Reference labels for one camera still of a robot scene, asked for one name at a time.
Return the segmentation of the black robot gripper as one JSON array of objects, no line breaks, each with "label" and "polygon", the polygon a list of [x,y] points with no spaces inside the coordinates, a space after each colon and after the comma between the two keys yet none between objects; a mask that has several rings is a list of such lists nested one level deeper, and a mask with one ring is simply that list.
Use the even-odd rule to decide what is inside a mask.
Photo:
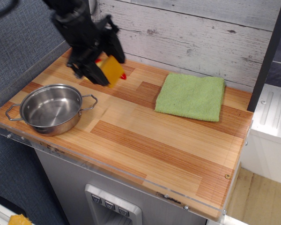
[{"label": "black robot gripper", "polygon": [[119,28],[113,23],[111,15],[94,23],[86,11],[75,9],[64,16],[54,13],[52,21],[72,48],[67,67],[74,71],[74,75],[86,77],[93,84],[110,84],[95,61],[102,52],[112,55],[119,63],[124,63],[126,59],[117,36]]}]

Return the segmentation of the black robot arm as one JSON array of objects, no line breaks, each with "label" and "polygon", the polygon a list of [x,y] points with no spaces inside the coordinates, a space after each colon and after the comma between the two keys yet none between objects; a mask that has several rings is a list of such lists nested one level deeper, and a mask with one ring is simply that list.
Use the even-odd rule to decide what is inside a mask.
[{"label": "black robot arm", "polygon": [[112,87],[121,77],[115,72],[125,55],[118,39],[119,28],[111,15],[93,22],[88,4],[83,0],[47,0],[54,10],[52,22],[71,46],[67,66],[78,78]]}]

